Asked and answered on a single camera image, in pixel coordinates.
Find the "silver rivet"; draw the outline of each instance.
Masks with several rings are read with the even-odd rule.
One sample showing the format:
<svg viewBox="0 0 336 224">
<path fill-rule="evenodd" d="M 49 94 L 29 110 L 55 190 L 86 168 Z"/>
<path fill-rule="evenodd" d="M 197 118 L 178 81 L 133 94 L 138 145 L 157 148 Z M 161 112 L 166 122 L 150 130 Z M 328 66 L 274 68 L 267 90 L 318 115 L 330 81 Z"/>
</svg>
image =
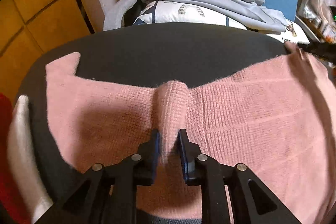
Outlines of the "silver rivet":
<svg viewBox="0 0 336 224">
<path fill-rule="evenodd" d="M 200 161 L 206 161 L 208 159 L 208 156 L 207 155 L 204 155 L 204 154 L 199 154 L 197 156 L 197 158 L 200 160 Z"/>
<path fill-rule="evenodd" d="M 101 165 L 101 164 L 94 164 L 93 166 L 92 166 L 92 170 L 93 171 L 99 171 L 99 170 L 101 170 L 103 168 L 103 166 Z"/>
<path fill-rule="evenodd" d="M 237 169 L 239 171 L 245 171 L 246 170 L 246 165 L 245 164 L 237 164 Z"/>
<path fill-rule="evenodd" d="M 138 160 L 141 160 L 141 155 L 139 155 L 139 154 L 134 154 L 134 155 L 132 155 L 132 160 L 134 160 L 134 161 L 138 161 Z"/>
</svg>

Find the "pink fabric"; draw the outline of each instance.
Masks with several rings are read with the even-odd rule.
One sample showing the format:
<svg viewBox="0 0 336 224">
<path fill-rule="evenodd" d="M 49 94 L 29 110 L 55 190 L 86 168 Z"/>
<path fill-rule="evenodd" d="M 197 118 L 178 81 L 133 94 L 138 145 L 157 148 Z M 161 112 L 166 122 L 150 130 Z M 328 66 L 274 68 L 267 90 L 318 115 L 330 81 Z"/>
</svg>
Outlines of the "pink fabric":
<svg viewBox="0 0 336 224">
<path fill-rule="evenodd" d="M 82 79 L 79 59 L 74 52 L 46 66 L 50 132 L 64 160 L 84 173 L 135 153 L 159 128 L 157 179 L 138 187 L 137 208 L 201 218 L 200 187 L 184 184 L 175 148 L 184 127 L 220 163 L 247 164 L 301 223 L 319 223 L 333 204 L 336 95 L 313 56 L 294 48 L 193 89 L 178 81 L 141 88 Z"/>
</svg>

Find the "black table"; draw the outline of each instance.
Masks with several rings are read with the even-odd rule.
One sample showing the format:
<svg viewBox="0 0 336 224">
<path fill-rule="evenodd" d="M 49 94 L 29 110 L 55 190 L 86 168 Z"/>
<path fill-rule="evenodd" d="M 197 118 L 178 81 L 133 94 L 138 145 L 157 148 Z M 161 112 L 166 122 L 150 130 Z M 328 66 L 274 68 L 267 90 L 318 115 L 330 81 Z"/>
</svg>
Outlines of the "black table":
<svg viewBox="0 0 336 224">
<path fill-rule="evenodd" d="M 81 176 L 62 159 L 47 124 L 45 65 L 80 52 L 76 75 L 119 84 L 156 87 L 180 80 L 190 88 L 223 78 L 281 54 L 281 42 L 252 31 L 198 23 L 159 23 L 100 32 L 39 58 L 18 92 L 30 101 L 36 162 L 50 195 L 58 200 Z"/>
</svg>

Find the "red object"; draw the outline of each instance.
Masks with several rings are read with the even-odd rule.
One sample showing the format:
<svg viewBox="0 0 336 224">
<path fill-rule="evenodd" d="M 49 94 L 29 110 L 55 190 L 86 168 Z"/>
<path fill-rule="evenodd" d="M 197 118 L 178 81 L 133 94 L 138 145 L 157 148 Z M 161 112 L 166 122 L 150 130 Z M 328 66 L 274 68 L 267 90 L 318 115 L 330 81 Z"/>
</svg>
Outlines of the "red object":
<svg viewBox="0 0 336 224">
<path fill-rule="evenodd" d="M 0 93 L 0 201 L 16 223 L 29 224 L 29 214 L 7 162 L 7 135 L 11 120 L 11 101 Z"/>
</svg>

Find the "gray blanket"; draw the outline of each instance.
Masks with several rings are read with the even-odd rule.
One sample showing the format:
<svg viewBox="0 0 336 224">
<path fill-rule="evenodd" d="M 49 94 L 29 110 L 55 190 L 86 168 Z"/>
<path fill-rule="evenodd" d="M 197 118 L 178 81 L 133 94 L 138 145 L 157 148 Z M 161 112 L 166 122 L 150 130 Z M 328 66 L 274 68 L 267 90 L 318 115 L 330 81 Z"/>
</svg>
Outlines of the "gray blanket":
<svg viewBox="0 0 336 224">
<path fill-rule="evenodd" d="M 285 32 L 288 23 L 281 11 L 262 6 L 265 0 L 167 0 L 194 4 L 217 11 L 242 23 L 248 28 Z"/>
</svg>

